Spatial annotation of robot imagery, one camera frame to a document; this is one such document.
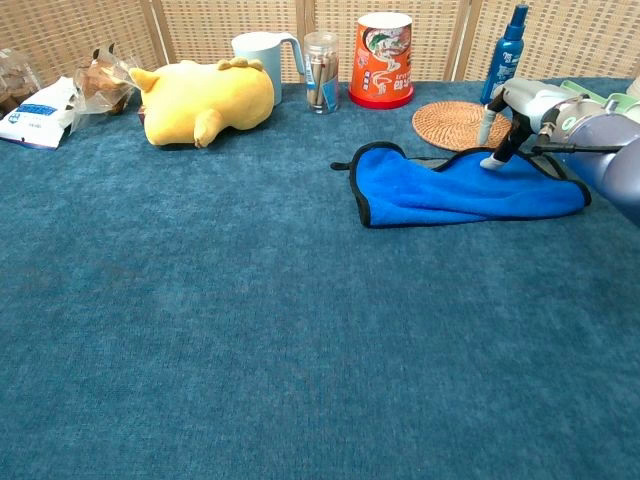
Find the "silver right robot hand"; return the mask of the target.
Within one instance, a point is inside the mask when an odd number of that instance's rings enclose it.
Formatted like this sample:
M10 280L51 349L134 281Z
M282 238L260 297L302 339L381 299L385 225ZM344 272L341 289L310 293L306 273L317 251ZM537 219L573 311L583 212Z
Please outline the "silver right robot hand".
M567 101L588 98L585 93L541 81L523 78L507 80L494 90L492 100L484 106L476 141L479 145L485 144L496 115L507 107L512 111L511 127L493 153L480 162L480 166L486 170L500 169L533 134L539 136L539 144L549 144L561 105Z

